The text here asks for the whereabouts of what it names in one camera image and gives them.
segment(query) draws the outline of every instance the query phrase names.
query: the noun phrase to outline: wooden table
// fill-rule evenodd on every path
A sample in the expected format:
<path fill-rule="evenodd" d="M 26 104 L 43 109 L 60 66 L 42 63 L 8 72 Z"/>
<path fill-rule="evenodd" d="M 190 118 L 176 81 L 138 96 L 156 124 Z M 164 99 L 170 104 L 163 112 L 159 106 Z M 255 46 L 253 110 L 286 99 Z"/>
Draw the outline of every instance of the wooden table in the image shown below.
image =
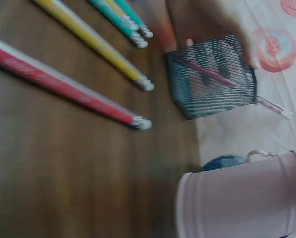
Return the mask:
<path fill-rule="evenodd" d="M 87 1 L 65 3 L 156 85 L 141 92 L 27 0 L 0 0 L 0 39 L 153 121 L 133 131 L 0 69 L 0 238 L 173 238 L 196 130 L 155 39 L 136 49 Z"/>

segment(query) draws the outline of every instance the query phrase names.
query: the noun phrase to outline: mesh pencil holder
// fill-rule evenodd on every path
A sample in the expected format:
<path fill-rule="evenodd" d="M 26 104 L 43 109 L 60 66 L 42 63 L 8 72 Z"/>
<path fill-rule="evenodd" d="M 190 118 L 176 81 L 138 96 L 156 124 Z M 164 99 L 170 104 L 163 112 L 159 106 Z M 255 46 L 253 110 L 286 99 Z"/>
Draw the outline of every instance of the mesh pencil holder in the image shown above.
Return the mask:
<path fill-rule="evenodd" d="M 256 78 L 233 35 L 165 55 L 173 100 L 187 119 L 256 103 Z"/>

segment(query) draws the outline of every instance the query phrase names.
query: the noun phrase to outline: pink cup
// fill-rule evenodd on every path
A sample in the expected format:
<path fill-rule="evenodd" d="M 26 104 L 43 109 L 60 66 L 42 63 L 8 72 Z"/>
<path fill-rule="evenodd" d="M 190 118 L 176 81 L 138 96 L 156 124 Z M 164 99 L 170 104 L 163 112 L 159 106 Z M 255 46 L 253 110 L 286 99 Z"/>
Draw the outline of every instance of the pink cup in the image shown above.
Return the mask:
<path fill-rule="evenodd" d="M 176 200 L 179 238 L 296 234 L 296 153 L 185 174 Z"/>

